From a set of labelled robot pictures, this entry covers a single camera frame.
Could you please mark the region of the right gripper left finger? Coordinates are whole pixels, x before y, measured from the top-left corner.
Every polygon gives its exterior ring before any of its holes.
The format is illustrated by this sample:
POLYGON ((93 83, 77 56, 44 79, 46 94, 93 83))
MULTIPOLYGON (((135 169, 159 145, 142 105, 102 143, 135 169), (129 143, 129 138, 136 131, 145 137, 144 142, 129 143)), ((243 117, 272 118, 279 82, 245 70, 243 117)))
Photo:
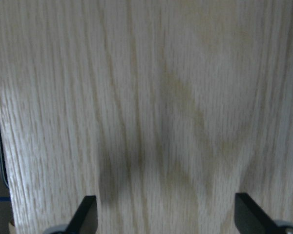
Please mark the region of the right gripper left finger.
POLYGON ((98 210, 95 195, 83 198, 68 224, 46 229, 44 234, 95 234, 98 230, 98 210))

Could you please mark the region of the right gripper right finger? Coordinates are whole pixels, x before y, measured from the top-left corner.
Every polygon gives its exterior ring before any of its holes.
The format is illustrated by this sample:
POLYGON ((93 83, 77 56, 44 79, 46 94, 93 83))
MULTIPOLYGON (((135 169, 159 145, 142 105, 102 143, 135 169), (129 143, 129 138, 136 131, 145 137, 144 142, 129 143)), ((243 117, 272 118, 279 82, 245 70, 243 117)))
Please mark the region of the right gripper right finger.
POLYGON ((274 221, 248 193, 235 194, 234 224, 241 234, 293 234, 293 223, 274 221))

